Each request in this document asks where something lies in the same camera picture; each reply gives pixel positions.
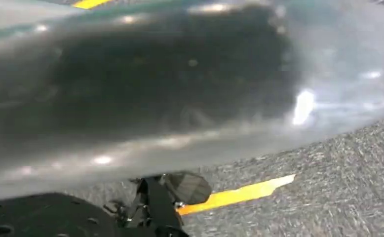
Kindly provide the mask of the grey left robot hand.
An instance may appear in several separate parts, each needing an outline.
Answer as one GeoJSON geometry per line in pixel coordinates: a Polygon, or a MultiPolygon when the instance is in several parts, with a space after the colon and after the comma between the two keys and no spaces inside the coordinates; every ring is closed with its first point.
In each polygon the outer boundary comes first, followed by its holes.
{"type": "Polygon", "coordinates": [[[0,201],[0,237],[184,237],[178,208],[209,200],[212,188],[184,171],[135,179],[130,205],[102,207],[62,193],[0,201]]]}

